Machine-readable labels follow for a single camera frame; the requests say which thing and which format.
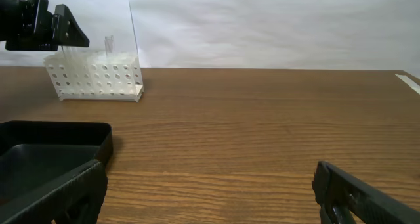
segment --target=black tray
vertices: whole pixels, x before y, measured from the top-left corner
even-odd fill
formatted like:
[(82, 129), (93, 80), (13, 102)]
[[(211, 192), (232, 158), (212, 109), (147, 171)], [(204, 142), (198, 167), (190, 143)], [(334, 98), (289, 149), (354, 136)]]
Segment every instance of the black tray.
[(62, 185), (60, 177), (80, 174), (112, 155), (112, 131), (106, 123), (24, 122), (0, 124), (0, 223), (25, 196)]

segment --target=black plastic bin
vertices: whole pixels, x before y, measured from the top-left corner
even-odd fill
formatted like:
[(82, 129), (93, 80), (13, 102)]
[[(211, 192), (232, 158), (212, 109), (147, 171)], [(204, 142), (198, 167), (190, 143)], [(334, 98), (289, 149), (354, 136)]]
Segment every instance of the black plastic bin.
[(96, 222), (111, 155), (106, 123), (0, 124), (0, 223)]

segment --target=white tape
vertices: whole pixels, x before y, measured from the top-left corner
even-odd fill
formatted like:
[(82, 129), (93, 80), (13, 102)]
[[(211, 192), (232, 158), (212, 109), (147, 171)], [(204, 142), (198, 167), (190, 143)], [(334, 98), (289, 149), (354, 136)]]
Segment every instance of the white tape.
[(418, 94), (420, 94), (420, 86), (418, 84), (416, 84), (413, 80), (411, 80), (407, 76), (402, 76), (402, 75), (398, 75), (398, 74), (395, 74), (395, 75), (398, 78), (400, 78), (402, 81), (404, 81), (404, 83), (407, 83), (408, 86), (410, 86), (412, 89), (414, 89), (414, 91), (416, 91)]

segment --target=brown tabletop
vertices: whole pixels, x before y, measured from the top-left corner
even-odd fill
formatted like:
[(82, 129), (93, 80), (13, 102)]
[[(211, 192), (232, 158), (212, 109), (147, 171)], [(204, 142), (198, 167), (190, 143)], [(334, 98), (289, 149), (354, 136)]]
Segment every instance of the brown tabletop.
[(107, 122), (99, 223), (319, 223), (327, 160), (420, 210), (420, 95), (391, 71), (143, 69), (138, 103), (0, 68), (0, 121)]

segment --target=white paper sheet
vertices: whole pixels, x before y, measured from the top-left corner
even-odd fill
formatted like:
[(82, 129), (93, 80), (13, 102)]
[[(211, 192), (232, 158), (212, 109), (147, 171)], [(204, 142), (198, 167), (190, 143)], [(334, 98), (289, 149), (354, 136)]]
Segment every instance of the white paper sheet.
[[(131, 44), (130, 26), (117, 26), (127, 13), (124, 1), (50, 0), (50, 6), (67, 4), (93, 41), (106, 30)], [(418, 0), (131, 0), (131, 6), (138, 45), (152, 67), (420, 72)], [(42, 65), (42, 53), (1, 51), (0, 65)]]

